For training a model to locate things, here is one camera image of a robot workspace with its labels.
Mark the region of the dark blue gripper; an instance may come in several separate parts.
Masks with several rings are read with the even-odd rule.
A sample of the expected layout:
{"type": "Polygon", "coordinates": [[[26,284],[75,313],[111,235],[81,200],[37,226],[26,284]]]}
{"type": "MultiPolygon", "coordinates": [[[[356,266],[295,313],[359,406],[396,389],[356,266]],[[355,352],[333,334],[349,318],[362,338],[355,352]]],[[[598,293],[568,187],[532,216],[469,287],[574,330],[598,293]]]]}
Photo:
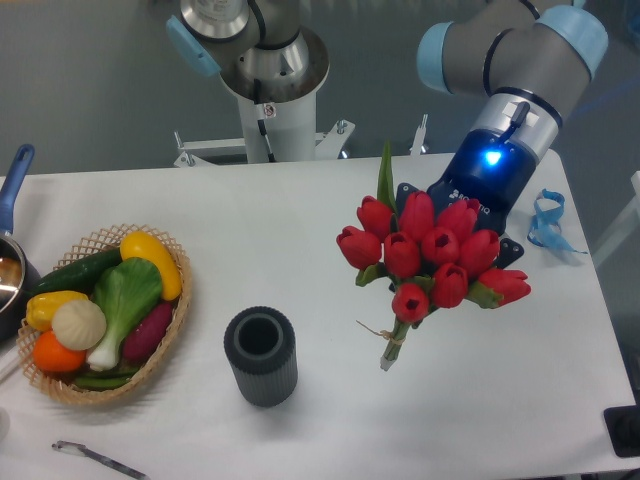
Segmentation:
{"type": "MultiPolygon", "coordinates": [[[[427,193],[437,213],[457,200],[475,199],[480,208],[476,227],[502,234],[509,213],[536,168],[536,157],[509,140],[486,129],[467,134],[442,176],[427,193]]],[[[421,190],[401,183],[396,190],[396,212],[416,209],[421,190]]],[[[500,251],[494,266],[506,269],[524,255],[524,247],[508,236],[500,237],[500,251]]]]}

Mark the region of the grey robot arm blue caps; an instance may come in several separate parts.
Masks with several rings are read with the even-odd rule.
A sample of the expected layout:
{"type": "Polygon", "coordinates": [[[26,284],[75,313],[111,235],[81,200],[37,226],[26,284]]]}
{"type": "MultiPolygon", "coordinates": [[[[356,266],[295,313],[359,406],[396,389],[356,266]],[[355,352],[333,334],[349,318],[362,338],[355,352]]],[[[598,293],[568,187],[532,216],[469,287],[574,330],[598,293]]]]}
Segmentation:
{"type": "MultiPolygon", "coordinates": [[[[166,24],[174,48],[236,97],[251,163],[335,157],[339,127],[316,130],[316,94],[329,58],[300,20],[296,1],[184,1],[166,24]]],[[[438,209],[456,196],[479,201],[479,224],[503,232],[507,217],[593,80],[608,46],[603,25],[579,1],[491,1],[464,23],[423,35],[421,82],[487,103],[440,179],[438,209]]]]}

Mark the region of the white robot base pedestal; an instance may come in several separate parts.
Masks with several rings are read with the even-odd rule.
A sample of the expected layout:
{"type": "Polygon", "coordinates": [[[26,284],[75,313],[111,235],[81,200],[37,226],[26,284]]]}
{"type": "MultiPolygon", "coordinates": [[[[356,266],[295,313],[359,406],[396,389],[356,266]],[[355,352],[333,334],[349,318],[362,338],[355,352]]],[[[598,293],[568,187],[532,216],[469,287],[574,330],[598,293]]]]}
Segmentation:
{"type": "Polygon", "coordinates": [[[328,72],[324,42],[302,27],[288,45],[251,48],[222,74],[237,100],[250,164],[315,158],[316,95],[328,72]]]}

